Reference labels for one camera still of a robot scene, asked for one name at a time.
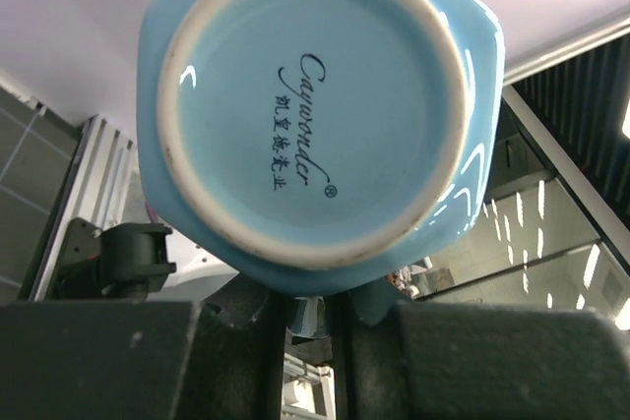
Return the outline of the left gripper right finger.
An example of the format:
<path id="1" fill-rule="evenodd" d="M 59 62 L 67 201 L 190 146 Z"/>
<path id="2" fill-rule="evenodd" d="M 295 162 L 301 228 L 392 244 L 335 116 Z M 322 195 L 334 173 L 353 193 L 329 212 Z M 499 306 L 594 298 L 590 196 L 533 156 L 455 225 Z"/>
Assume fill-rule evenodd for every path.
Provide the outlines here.
<path id="1" fill-rule="evenodd" d="M 625 419 L 629 338 L 595 312 L 339 295 L 341 419 Z"/>

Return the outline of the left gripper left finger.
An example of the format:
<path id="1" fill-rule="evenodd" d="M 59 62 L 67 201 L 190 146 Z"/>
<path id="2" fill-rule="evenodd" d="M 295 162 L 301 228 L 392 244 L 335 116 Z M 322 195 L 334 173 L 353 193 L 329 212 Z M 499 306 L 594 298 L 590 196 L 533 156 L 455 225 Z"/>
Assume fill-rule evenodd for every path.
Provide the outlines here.
<path id="1" fill-rule="evenodd" d="M 1 309 L 5 419 L 276 419 L 282 296 L 240 275 L 201 302 Z"/>

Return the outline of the light blue hexagonal mug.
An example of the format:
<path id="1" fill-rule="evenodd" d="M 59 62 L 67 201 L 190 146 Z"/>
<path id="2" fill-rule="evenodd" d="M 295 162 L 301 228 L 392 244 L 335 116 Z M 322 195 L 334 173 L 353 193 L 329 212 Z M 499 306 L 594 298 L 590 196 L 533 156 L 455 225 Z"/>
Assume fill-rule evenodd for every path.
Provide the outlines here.
<path id="1" fill-rule="evenodd" d="M 271 289 L 348 291 L 473 228 L 504 65 L 480 0 L 153 0 L 137 59 L 145 196 Z"/>

